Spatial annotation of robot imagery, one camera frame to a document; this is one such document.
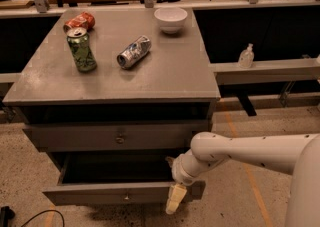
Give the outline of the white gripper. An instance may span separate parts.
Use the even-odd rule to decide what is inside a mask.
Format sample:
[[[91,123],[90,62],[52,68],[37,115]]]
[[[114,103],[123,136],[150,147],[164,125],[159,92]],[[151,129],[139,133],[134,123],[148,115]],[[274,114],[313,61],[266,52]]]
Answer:
[[[165,209],[167,214],[173,214],[187,193],[185,186],[191,186],[199,176],[200,163],[191,151],[180,154],[177,158],[167,156],[165,160],[172,166],[172,177],[178,183],[170,186]]]

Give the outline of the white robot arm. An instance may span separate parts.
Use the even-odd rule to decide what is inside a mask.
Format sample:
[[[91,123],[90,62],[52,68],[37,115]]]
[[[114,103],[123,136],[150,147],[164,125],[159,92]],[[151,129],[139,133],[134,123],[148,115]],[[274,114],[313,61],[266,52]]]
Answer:
[[[172,160],[175,183],[169,189],[166,212],[176,212],[200,174],[227,160],[290,175],[285,227],[320,227],[320,134],[244,138],[196,134],[190,149]]]

